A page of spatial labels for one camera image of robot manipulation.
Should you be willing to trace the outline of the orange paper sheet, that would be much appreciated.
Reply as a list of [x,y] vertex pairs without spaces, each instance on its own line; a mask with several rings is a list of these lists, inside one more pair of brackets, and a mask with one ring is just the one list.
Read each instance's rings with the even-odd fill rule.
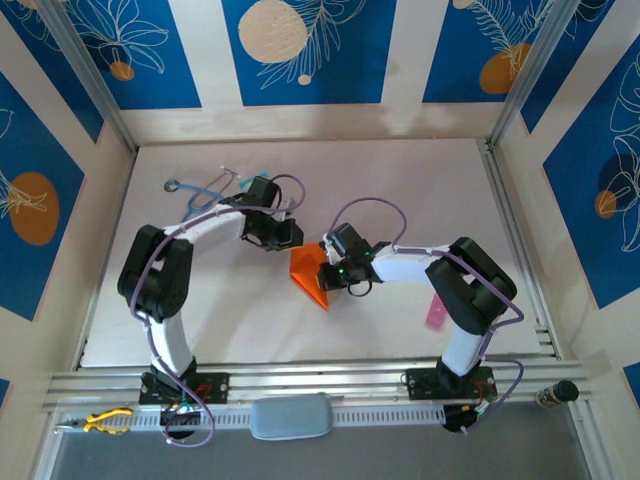
[[290,251],[289,275],[292,281],[325,311],[329,310],[328,295],[318,283],[320,266],[327,259],[318,243],[308,243]]

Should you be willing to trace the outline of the pink plastic case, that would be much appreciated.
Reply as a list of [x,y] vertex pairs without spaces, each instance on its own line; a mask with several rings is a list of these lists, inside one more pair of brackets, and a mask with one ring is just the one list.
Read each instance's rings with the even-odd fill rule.
[[425,324],[433,330],[440,330],[447,318],[447,310],[440,297],[435,294],[426,315]]

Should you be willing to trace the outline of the blue stethoscope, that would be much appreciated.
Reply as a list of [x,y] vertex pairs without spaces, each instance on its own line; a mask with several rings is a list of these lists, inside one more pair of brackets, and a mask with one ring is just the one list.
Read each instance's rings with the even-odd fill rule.
[[187,220],[206,213],[214,207],[220,200],[225,198],[225,191],[240,178],[233,170],[221,166],[222,172],[209,181],[204,186],[188,184],[178,179],[169,179],[164,184],[164,190],[168,193],[175,193],[179,190],[186,190],[192,193],[187,200],[186,211],[181,221]]

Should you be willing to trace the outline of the grey blue pouch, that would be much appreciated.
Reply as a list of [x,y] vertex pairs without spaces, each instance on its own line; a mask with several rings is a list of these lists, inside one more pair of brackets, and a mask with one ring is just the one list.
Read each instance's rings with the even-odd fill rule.
[[317,438],[332,427],[333,407],[321,394],[263,398],[251,407],[250,432],[258,440]]

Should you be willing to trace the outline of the small bottle with black cap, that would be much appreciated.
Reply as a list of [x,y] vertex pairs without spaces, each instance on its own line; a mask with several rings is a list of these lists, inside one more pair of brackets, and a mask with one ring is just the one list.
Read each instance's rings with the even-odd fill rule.
[[534,400],[543,408],[551,408],[575,401],[579,398],[579,395],[580,392],[577,385],[570,380],[563,379],[538,391],[534,396]]

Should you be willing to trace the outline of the aluminium mounting rail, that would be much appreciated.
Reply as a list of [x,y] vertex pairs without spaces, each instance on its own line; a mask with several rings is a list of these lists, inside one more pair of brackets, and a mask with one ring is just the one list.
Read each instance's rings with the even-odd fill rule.
[[[594,384],[579,361],[549,356],[525,357],[523,378],[509,397],[511,402],[531,400],[539,390],[560,380],[573,381],[581,400],[594,398]],[[276,395],[325,393],[347,405],[406,403],[408,394],[401,376],[410,368],[436,365],[431,357],[418,359],[327,363],[205,364],[207,374],[230,375],[228,403],[246,405]],[[113,407],[132,407],[138,402],[144,367],[81,368],[53,375],[43,410],[98,412]]]

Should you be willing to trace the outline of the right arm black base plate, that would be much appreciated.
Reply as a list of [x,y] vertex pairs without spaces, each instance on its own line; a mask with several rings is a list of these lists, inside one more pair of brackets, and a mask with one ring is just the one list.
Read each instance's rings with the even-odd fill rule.
[[480,366],[464,377],[437,368],[412,368],[404,373],[410,400],[494,400],[497,386],[490,367]]

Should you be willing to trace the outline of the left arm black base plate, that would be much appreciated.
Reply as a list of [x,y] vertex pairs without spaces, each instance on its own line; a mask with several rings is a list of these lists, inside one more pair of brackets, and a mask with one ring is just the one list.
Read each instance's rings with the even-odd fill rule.
[[[187,372],[181,380],[206,404],[226,404],[229,392],[228,373]],[[169,405],[196,401],[168,375],[159,371],[144,372],[141,376],[139,403],[141,405]]]

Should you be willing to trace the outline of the aluminium side rail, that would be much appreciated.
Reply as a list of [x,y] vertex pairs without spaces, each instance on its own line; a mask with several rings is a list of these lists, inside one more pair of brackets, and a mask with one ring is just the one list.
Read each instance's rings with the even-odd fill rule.
[[516,270],[523,282],[528,305],[533,310],[528,318],[534,320],[538,333],[545,334],[547,343],[542,343],[544,355],[552,356],[556,360],[564,360],[562,345],[557,338],[541,283],[534,269],[533,257],[525,239],[524,217],[518,212],[516,197],[508,185],[508,178],[503,168],[503,157],[490,148],[486,138],[479,138],[476,142],[504,224],[511,252],[515,257]]

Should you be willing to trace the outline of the aluminium frame post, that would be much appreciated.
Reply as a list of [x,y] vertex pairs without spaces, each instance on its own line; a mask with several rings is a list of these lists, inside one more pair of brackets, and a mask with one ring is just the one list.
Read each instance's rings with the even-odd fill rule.
[[571,18],[576,13],[580,2],[581,0],[554,0],[549,16],[542,24],[540,32],[506,97],[500,115],[486,139],[487,148],[491,153],[494,153],[506,138]]
[[57,0],[34,0],[34,2],[40,17],[98,112],[109,124],[129,157],[135,159],[139,146],[64,7]]

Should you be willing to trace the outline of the yellow handled pliers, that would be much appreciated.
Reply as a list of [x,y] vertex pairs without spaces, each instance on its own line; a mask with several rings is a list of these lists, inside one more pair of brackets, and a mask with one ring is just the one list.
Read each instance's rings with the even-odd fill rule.
[[120,435],[127,433],[129,431],[128,427],[124,428],[110,428],[108,426],[103,425],[103,422],[117,416],[125,416],[129,417],[134,413],[131,408],[121,407],[114,408],[111,410],[104,411],[99,414],[89,414],[81,419],[72,419],[67,420],[62,423],[58,423],[55,425],[55,431],[61,430],[82,430],[85,433],[88,433],[92,430],[96,430],[101,433],[106,433],[109,435]]

